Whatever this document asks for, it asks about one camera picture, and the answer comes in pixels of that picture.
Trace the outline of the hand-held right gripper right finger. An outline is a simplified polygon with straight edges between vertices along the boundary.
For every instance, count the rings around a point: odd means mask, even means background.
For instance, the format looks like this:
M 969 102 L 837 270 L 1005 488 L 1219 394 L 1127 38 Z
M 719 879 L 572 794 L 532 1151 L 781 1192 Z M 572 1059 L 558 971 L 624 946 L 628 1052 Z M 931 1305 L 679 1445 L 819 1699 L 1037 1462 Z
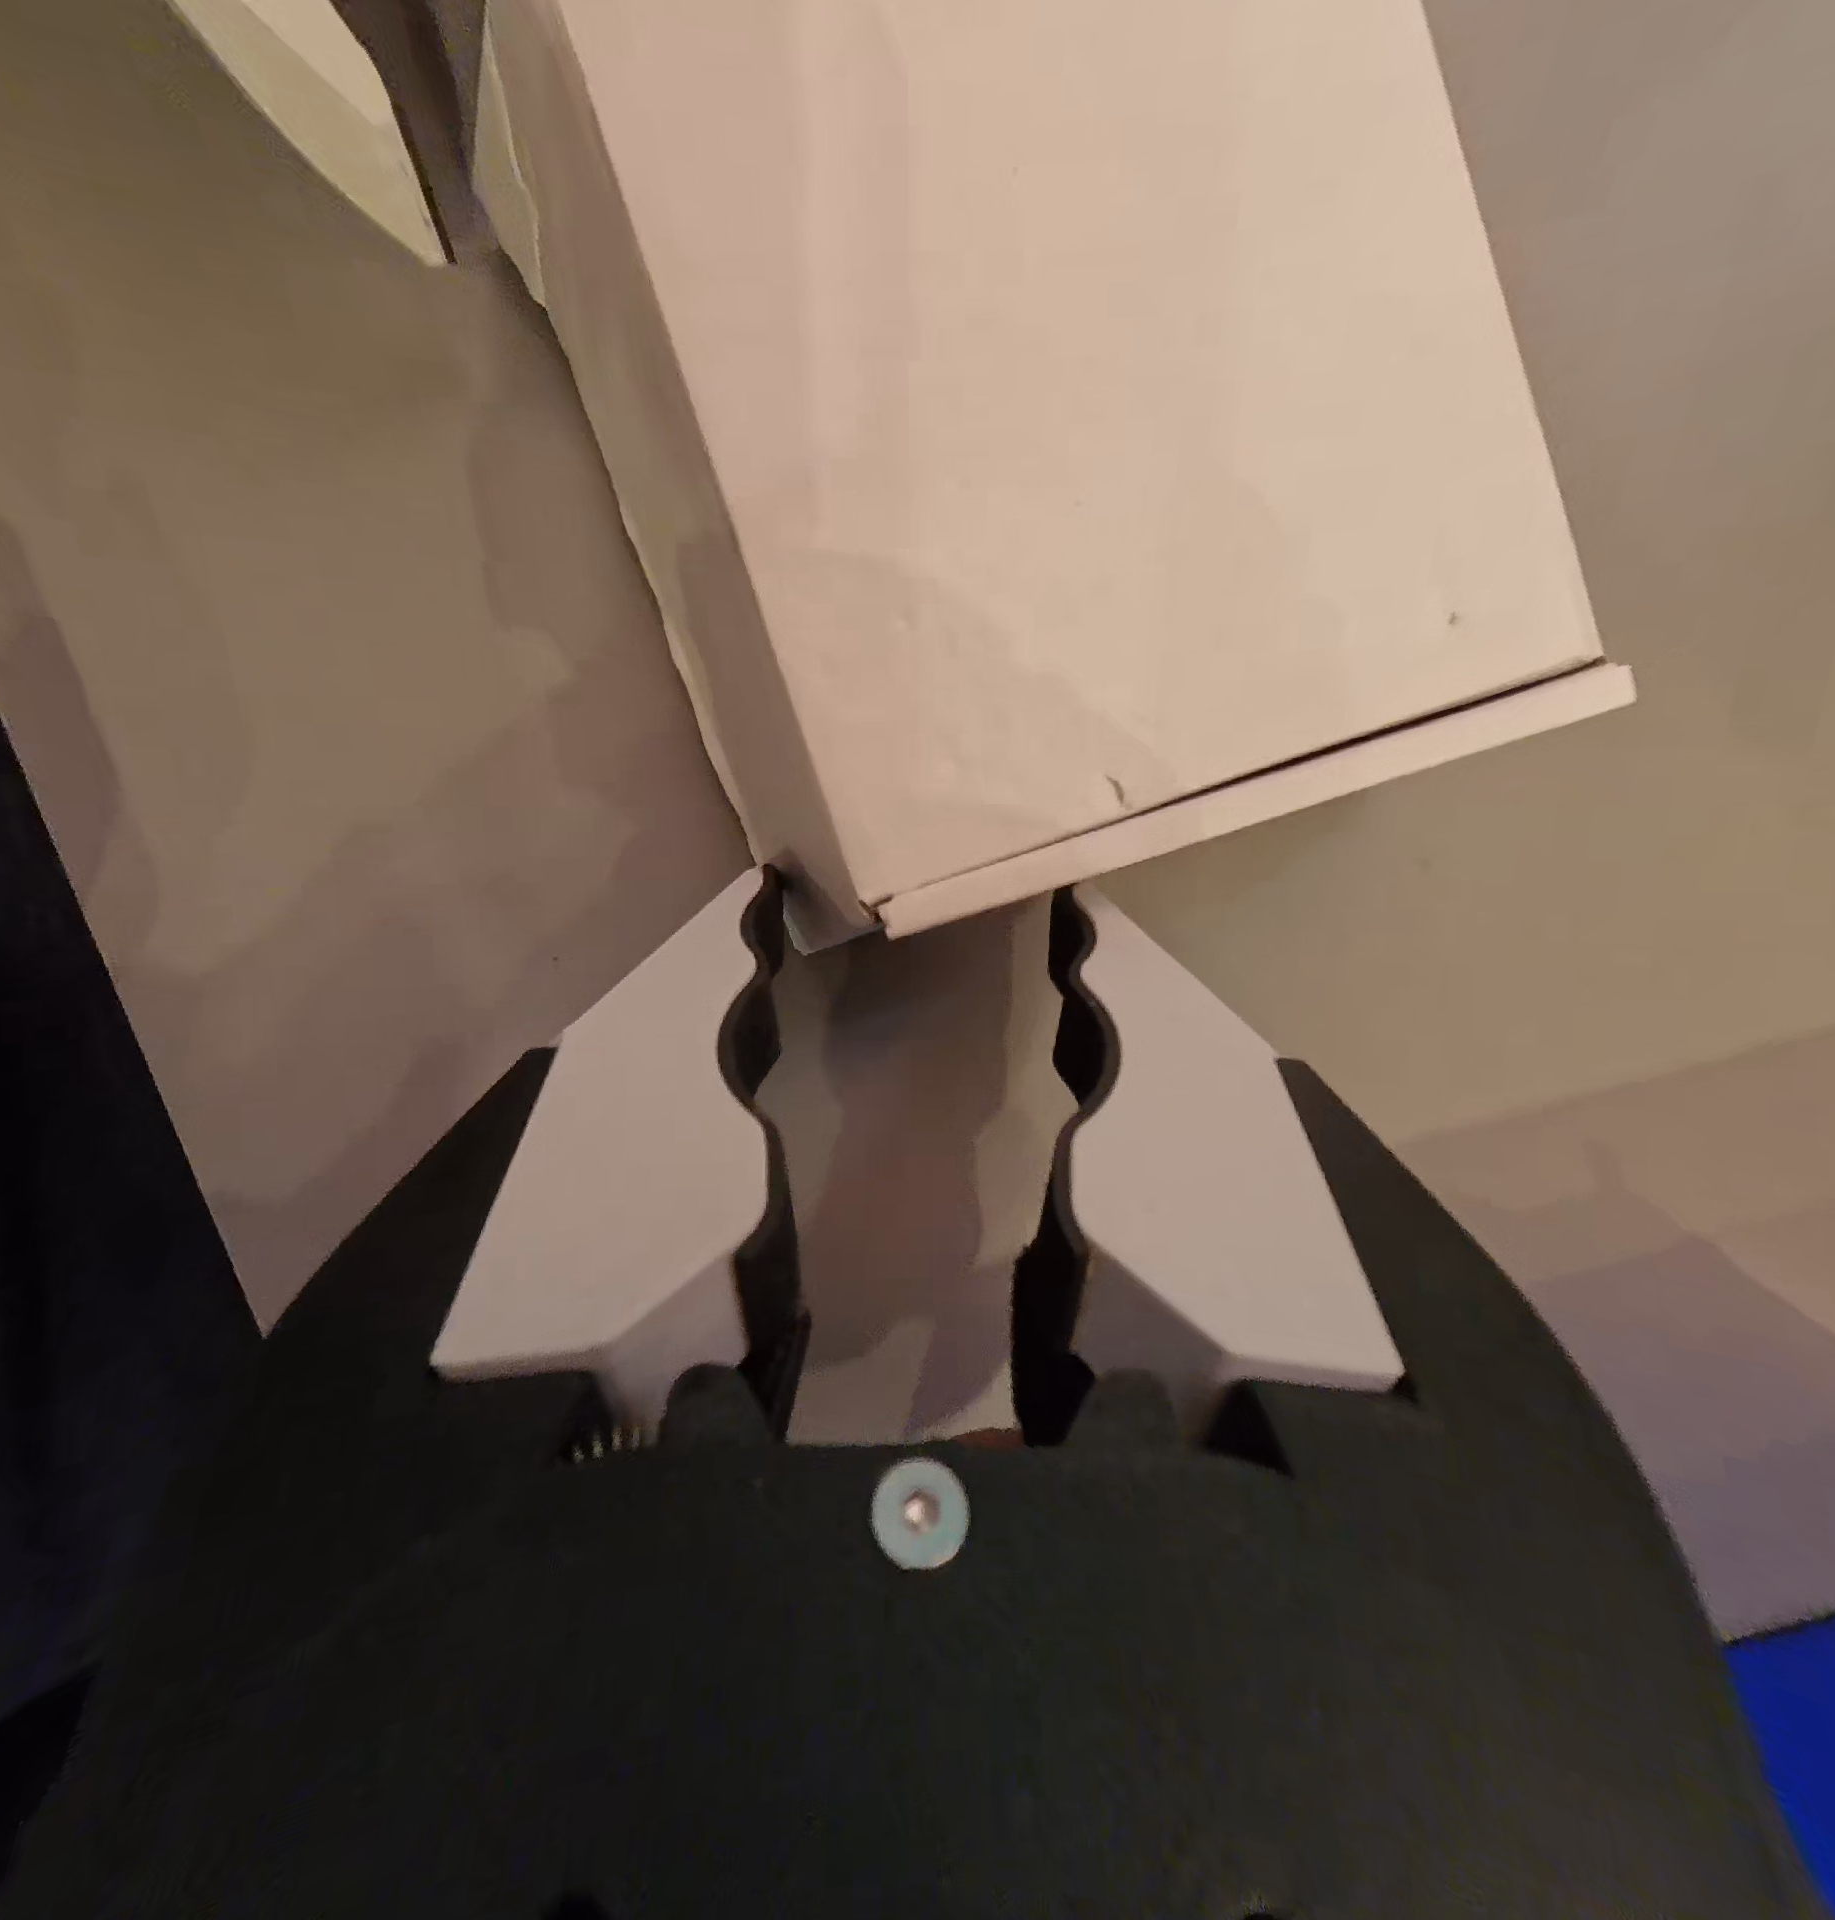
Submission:
M 1011 1285 L 1011 1393 L 1061 1445 L 1143 1374 L 1207 1442 L 1253 1383 L 1383 1394 L 1403 1376 L 1277 1052 L 1089 887 L 1051 900 L 1053 1070 L 1073 1098 Z

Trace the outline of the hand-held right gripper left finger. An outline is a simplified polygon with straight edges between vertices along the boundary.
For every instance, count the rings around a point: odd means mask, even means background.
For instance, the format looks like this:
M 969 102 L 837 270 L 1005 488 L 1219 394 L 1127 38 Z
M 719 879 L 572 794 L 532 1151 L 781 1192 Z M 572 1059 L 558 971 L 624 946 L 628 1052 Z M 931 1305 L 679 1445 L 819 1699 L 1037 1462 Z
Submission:
M 618 1422 L 657 1422 L 713 1365 L 789 1421 L 799 1248 L 757 1100 L 785 948 L 781 877 L 745 870 L 568 1025 L 430 1354 L 442 1378 L 578 1373 Z

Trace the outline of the white cardboard box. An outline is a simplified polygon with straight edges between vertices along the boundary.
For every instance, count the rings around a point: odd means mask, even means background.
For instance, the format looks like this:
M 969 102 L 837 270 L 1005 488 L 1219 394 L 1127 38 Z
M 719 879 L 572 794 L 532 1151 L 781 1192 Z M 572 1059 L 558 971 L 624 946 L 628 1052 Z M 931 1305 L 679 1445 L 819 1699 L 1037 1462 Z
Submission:
M 809 952 L 1633 703 L 1423 4 L 488 4 L 480 132 Z

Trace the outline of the blue plastic bin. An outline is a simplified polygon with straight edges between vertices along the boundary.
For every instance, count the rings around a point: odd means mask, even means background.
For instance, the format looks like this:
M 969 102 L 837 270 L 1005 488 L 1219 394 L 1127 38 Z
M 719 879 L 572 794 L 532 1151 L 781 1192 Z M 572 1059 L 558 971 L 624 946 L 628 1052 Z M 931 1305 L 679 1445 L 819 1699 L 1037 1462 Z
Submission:
M 1727 1646 L 1765 1776 L 1835 1911 L 1835 1615 Z

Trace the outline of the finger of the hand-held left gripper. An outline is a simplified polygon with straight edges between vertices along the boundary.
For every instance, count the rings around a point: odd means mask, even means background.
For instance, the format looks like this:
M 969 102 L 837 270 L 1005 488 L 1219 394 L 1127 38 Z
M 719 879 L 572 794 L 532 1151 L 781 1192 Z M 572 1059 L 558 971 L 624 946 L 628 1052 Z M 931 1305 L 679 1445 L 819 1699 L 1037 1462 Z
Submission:
M 344 203 L 428 269 L 452 265 L 402 109 L 338 4 L 174 3 L 170 11 Z

